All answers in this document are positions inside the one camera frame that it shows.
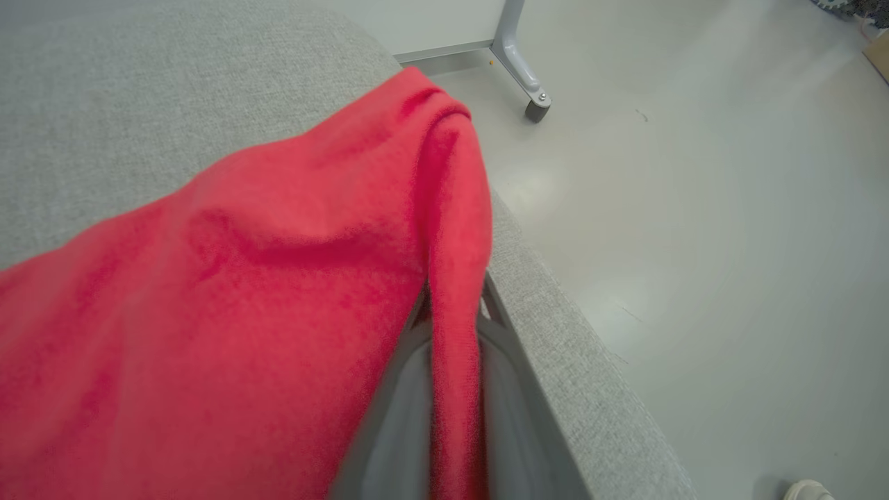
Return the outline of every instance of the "white panel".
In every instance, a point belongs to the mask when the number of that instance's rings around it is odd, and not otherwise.
[[[504,0],[316,0],[346,14],[392,54],[494,38]]]

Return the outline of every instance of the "metal leg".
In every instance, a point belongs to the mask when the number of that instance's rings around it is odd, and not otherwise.
[[[497,56],[501,64],[509,71],[509,74],[516,79],[531,102],[525,109],[525,115],[533,122],[539,122],[543,116],[547,114],[549,105],[552,101],[549,96],[543,92],[541,81],[537,79],[534,72],[525,62],[522,54],[518,51],[518,41],[516,40],[516,28],[518,27],[518,18],[522,15],[522,7],[525,6],[525,0],[506,0],[503,5],[503,14],[501,15],[500,24],[497,25],[497,34],[494,36],[494,43],[491,46],[491,52]]]

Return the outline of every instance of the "cardboard box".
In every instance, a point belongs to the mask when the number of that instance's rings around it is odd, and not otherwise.
[[[884,33],[868,45],[868,48],[864,49],[864,55],[880,75],[883,75],[883,79],[889,82],[889,33]]]

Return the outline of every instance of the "shoe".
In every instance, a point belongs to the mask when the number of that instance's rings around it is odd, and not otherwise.
[[[801,480],[787,490],[784,500],[835,500],[818,481]]]

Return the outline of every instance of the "caster wheel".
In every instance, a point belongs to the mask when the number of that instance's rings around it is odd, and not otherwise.
[[[549,106],[543,108],[538,106],[534,101],[528,101],[528,107],[525,108],[525,116],[536,124],[547,115],[547,111],[549,111]]]

